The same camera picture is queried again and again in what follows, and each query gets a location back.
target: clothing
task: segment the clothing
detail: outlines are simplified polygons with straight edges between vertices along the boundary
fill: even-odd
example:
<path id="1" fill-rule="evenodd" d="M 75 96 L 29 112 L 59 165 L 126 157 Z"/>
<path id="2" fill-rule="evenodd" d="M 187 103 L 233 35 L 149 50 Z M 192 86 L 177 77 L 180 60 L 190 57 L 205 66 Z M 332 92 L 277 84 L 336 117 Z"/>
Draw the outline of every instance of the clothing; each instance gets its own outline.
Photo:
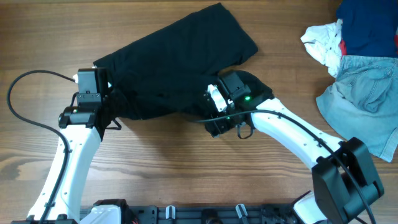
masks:
<path id="1" fill-rule="evenodd" d="M 111 71 L 118 116 L 150 119 L 189 111 L 218 79 L 258 51 L 220 3 L 137 40 L 94 62 Z"/>
<path id="2" fill-rule="evenodd" d="M 343 56 L 336 82 L 317 98 L 328 124 L 391 162 L 398 145 L 398 58 Z"/>
<path id="3" fill-rule="evenodd" d="M 322 65 L 329 67 L 331 76 L 337 76 L 340 67 L 341 19 L 323 26 L 312 26 L 301 37 L 305 50 Z"/>
<path id="4" fill-rule="evenodd" d="M 396 0 L 344 0 L 336 11 L 348 55 L 398 57 Z"/>

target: white cloth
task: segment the white cloth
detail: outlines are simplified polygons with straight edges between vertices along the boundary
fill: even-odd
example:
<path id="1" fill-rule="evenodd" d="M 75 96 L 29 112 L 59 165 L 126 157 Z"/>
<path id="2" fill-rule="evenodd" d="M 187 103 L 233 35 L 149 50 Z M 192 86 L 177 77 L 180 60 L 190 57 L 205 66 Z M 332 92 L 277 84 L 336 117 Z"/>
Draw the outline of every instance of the white cloth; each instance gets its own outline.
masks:
<path id="1" fill-rule="evenodd" d="M 340 67 L 341 49 L 341 26 L 343 21 L 323 26 L 311 26 L 301 37 L 305 50 L 322 65 L 329 67 L 328 72 L 331 76 L 337 76 Z"/>

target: light blue jeans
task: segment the light blue jeans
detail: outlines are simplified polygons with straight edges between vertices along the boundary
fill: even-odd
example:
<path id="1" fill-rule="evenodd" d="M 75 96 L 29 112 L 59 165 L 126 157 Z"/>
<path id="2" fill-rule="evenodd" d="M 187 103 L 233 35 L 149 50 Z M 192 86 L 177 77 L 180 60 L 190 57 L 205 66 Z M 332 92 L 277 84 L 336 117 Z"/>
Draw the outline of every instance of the light blue jeans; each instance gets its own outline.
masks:
<path id="1" fill-rule="evenodd" d="M 343 138 L 357 137 L 391 162 L 398 145 L 398 58 L 344 56 L 317 105 Z"/>

